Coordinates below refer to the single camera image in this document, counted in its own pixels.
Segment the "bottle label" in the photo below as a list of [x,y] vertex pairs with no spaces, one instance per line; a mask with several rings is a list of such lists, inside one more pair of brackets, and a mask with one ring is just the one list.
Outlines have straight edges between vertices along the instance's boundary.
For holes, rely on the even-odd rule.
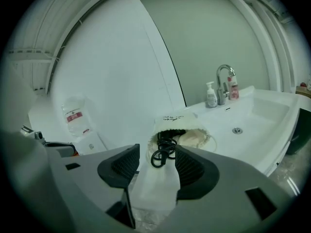
[[215,107],[217,105],[217,101],[214,94],[207,95],[207,103],[210,107]]
[[71,116],[67,117],[67,122],[71,122],[72,120],[75,120],[76,118],[82,117],[82,112],[77,112]]
[[228,83],[229,83],[229,86],[238,85],[237,77],[236,76],[228,77]]

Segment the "red label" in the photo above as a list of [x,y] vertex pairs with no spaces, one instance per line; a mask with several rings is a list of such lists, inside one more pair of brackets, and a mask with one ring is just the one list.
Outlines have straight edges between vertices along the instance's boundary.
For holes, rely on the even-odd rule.
[[77,112],[76,114],[67,117],[67,122],[71,122],[72,120],[75,120],[78,117],[82,117],[82,112]]

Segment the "floor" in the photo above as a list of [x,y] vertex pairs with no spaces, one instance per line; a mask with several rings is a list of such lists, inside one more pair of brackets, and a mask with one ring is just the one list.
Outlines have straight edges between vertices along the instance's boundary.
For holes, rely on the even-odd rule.
[[[303,189],[305,180],[311,167],[311,139],[296,154],[285,155],[277,169],[270,175],[270,179],[283,188],[291,197],[298,196]],[[132,191],[137,174],[129,185]],[[153,211],[132,208],[136,222],[136,231],[141,233],[152,232],[164,219],[165,215]]]

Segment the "plastic bottle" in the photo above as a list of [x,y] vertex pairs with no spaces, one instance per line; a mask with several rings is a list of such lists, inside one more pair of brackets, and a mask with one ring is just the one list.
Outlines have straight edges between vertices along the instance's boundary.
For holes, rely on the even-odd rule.
[[237,77],[229,76],[228,85],[229,85],[229,99],[238,100],[239,99],[239,87],[238,87]]
[[217,106],[217,96],[215,91],[212,89],[212,84],[214,82],[208,82],[207,85],[207,104],[209,107],[216,107]]
[[74,137],[80,137],[92,131],[84,105],[85,97],[83,95],[69,97],[62,104],[67,127]]
[[311,91],[311,74],[309,74],[309,81],[308,81],[308,85],[307,85],[307,90]]

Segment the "cable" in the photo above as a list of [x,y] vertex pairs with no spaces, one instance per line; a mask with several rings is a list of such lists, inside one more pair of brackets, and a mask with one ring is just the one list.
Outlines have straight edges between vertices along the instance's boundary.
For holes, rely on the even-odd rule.
[[[158,150],[151,156],[151,165],[155,168],[160,168],[166,164],[167,158],[173,160],[175,157],[170,155],[175,152],[175,146],[177,142],[173,139],[174,136],[182,135],[186,133],[185,130],[168,130],[157,134]],[[160,165],[156,165],[154,160],[161,161]]]
[[60,60],[60,58],[58,58],[58,57],[56,57],[56,56],[49,56],[49,55],[47,55],[47,53],[45,53],[45,52],[42,52],[42,54],[44,54],[45,56],[47,56],[47,57],[49,57],[49,58],[55,58],[56,60],[57,60],[57,62]]

